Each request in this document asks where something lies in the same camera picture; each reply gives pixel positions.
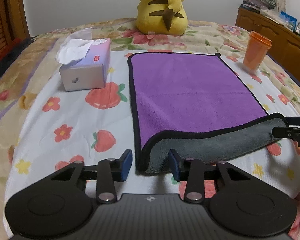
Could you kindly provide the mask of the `purple and grey towel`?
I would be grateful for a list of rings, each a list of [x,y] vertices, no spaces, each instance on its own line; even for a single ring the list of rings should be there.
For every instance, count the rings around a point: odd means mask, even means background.
[[[139,172],[167,172],[170,150],[206,164],[235,159],[271,144],[272,129],[287,126],[219,54],[137,53],[128,66]]]

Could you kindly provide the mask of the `blue printed box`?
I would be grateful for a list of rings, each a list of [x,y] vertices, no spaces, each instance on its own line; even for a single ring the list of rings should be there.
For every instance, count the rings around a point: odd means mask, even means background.
[[[279,18],[282,20],[283,25],[291,31],[296,29],[297,19],[284,11],[281,11]]]

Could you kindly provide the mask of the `yellow Pikachu plush toy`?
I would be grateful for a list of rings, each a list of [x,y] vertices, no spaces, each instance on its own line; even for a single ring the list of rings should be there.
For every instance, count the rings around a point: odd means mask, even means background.
[[[188,20],[184,0],[140,0],[136,26],[143,34],[183,35]]]

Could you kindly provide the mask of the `wooden sideboard cabinet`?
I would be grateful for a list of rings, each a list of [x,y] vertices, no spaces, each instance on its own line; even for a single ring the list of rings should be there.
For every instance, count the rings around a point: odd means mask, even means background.
[[[268,55],[300,84],[300,37],[261,14],[240,7],[236,25],[272,41]]]

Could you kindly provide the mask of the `stack of folded fabrics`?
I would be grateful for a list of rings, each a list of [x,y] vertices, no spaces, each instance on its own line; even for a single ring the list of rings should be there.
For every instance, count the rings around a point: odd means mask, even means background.
[[[243,0],[242,5],[244,4],[255,10],[274,10],[276,8],[275,0]]]

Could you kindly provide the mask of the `floral bed blanket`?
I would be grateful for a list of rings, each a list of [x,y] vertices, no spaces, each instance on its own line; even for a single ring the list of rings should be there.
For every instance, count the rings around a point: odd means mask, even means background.
[[[183,36],[143,35],[132,18],[91,23],[94,39],[109,38],[113,52],[126,55],[146,51],[187,51],[220,53],[234,62],[242,62],[248,32],[239,27],[212,22],[191,21]],[[14,60],[0,79],[0,239],[11,236],[4,217],[6,184],[12,168],[13,154],[20,141],[20,132],[39,93],[59,74],[56,54],[74,29],[61,29],[39,35]],[[293,105],[300,109],[300,87],[271,58],[266,57],[258,72],[270,79]]]

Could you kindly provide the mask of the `orange lidded cup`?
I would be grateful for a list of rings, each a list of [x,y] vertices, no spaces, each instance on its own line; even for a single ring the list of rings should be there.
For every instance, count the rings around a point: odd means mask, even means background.
[[[271,46],[270,39],[255,31],[250,32],[243,59],[243,64],[249,72],[254,73],[258,70]]]

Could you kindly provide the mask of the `purple tissue box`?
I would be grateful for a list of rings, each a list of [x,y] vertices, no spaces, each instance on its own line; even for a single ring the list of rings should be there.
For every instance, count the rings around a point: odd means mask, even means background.
[[[56,56],[59,73],[67,92],[103,88],[110,63],[110,39],[70,39]]]

